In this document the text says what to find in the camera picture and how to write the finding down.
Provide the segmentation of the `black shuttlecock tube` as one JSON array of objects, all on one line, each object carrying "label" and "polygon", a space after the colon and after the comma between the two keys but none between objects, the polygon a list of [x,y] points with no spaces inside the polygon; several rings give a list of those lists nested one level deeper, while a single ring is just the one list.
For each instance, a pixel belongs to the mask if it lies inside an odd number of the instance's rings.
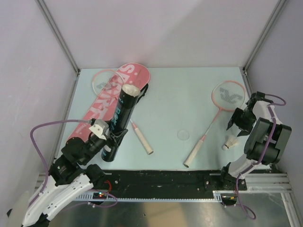
[{"label": "black shuttlecock tube", "polygon": [[127,129],[128,123],[130,121],[131,115],[137,104],[139,96],[132,97],[127,95],[122,89],[118,98],[118,102],[114,111],[114,115],[111,119],[109,132],[119,132]]}]

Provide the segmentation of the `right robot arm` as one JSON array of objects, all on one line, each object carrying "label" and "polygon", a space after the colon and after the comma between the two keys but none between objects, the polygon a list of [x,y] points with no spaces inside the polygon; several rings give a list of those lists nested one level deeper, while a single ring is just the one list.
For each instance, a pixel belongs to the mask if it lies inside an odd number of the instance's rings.
[{"label": "right robot arm", "polygon": [[221,170],[219,185],[232,190],[240,185],[246,175],[260,165],[276,164],[280,161],[290,138],[292,129],[284,125],[275,113],[277,103],[262,92],[253,93],[244,109],[236,108],[227,127],[237,126],[238,136],[247,136],[244,154],[228,163]]}]

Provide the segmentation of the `right aluminium frame post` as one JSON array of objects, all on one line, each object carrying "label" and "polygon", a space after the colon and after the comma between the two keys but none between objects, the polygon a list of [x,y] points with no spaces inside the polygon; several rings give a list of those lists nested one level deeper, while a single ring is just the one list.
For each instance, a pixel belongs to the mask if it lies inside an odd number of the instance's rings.
[{"label": "right aluminium frame post", "polygon": [[246,60],[244,66],[242,67],[244,75],[248,74],[248,70],[252,65],[253,61],[255,60],[258,52],[260,51],[262,45],[265,43],[266,39],[270,35],[270,32],[274,28],[275,24],[277,23],[279,17],[281,16],[282,12],[284,11],[285,7],[288,4],[288,0],[278,0],[277,4],[275,5],[273,11],[271,12],[265,26],[263,27],[256,44],[254,45],[252,51],[250,52],[248,59]]}]

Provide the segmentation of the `clear round tube lid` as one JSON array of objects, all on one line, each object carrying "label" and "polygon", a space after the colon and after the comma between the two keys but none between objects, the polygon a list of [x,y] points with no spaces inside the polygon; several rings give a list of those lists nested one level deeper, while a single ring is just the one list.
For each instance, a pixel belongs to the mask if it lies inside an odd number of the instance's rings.
[{"label": "clear round tube lid", "polygon": [[186,141],[189,139],[190,135],[186,129],[181,129],[178,131],[177,137],[178,137],[178,139],[180,139],[182,141]]}]

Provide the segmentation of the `pink badminton racket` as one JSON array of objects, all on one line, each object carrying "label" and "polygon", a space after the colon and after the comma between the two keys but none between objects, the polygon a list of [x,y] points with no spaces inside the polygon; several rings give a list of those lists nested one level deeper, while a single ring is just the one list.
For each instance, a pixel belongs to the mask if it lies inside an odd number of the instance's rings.
[{"label": "pink badminton racket", "polygon": [[201,146],[203,145],[206,136],[211,129],[212,125],[220,115],[222,111],[233,112],[236,108],[240,108],[246,99],[245,87],[234,80],[226,80],[218,84],[211,93],[211,100],[213,104],[218,108],[218,112],[210,123],[209,127],[205,131],[204,135],[198,140],[183,165],[186,168],[190,167],[190,164],[194,160]]},{"label": "pink badminton racket", "polygon": [[[121,72],[112,69],[105,69],[98,72],[92,80],[93,90],[102,100],[118,99],[121,87],[124,84],[135,85],[132,81],[126,82]],[[130,119],[130,123],[147,154],[151,155],[153,153],[152,147],[132,119]]]}]

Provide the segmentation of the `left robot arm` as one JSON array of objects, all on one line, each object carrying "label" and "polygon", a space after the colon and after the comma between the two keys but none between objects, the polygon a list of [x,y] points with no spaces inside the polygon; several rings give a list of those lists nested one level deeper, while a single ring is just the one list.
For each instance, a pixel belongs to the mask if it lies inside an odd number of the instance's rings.
[{"label": "left robot arm", "polygon": [[89,161],[103,149],[117,149],[127,130],[104,134],[92,131],[87,141],[73,137],[66,142],[62,155],[50,166],[45,180],[30,196],[25,192],[7,212],[9,227],[47,227],[64,208],[89,190],[99,198],[111,194],[113,182],[97,165]]}]

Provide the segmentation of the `left aluminium frame post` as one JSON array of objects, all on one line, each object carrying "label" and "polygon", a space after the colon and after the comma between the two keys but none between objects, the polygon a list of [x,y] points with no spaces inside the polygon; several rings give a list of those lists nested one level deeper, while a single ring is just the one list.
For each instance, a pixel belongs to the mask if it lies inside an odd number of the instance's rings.
[{"label": "left aluminium frame post", "polygon": [[80,69],[79,69],[63,35],[61,34],[60,29],[59,29],[57,23],[55,22],[46,2],[44,0],[35,0],[35,2],[37,4],[37,6],[39,7],[42,15],[44,16],[47,24],[49,25],[55,39],[57,40],[57,43],[59,44],[61,50],[63,51],[69,64],[71,65],[75,75],[78,76],[80,73]]}]

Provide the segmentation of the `pink racket cover bag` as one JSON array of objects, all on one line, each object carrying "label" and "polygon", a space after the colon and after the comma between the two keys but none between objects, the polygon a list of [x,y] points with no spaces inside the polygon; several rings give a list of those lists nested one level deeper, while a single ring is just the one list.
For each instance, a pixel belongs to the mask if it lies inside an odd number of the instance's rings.
[{"label": "pink racket cover bag", "polygon": [[[95,118],[109,121],[113,117],[118,99],[102,100],[95,94],[92,87],[93,77],[102,70],[105,69],[81,70],[69,111],[69,120]],[[127,63],[112,70],[121,72],[126,82],[132,81],[134,86],[141,90],[141,93],[147,89],[151,79],[150,71],[138,63]]]}]

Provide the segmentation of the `aluminium frame post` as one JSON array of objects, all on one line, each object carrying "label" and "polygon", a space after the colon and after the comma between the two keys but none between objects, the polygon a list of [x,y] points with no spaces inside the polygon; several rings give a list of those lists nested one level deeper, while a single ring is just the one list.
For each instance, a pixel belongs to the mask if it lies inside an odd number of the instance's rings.
[{"label": "aluminium frame post", "polygon": [[242,67],[244,75],[248,74],[248,70],[252,65],[253,61],[255,60],[258,52],[260,51],[262,45],[265,43],[266,39],[270,35],[270,32],[274,28],[275,24],[277,23],[279,17],[281,16],[282,12],[284,11],[285,7],[288,4],[288,0],[278,0],[277,4],[275,5],[273,11],[271,12],[265,26],[263,27],[256,44],[254,45],[252,51],[250,52],[248,59],[246,60],[244,66]]},{"label": "aluminium frame post", "polygon": [[78,76],[80,73],[80,69],[79,69],[63,35],[61,34],[60,29],[59,29],[57,23],[55,22],[46,2],[44,0],[35,0],[35,2],[37,4],[37,6],[39,7],[42,15],[44,16],[47,24],[49,25],[55,39],[57,40],[57,43],[59,44],[61,50],[63,51],[69,64],[71,65],[75,75]]}]

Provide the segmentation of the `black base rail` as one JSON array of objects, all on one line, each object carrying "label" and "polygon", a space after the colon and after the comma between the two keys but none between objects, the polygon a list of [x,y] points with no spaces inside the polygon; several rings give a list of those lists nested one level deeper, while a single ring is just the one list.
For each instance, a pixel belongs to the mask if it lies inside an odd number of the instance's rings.
[{"label": "black base rail", "polygon": [[198,200],[212,199],[213,191],[246,191],[247,185],[220,171],[108,170],[96,189],[119,199]]}]

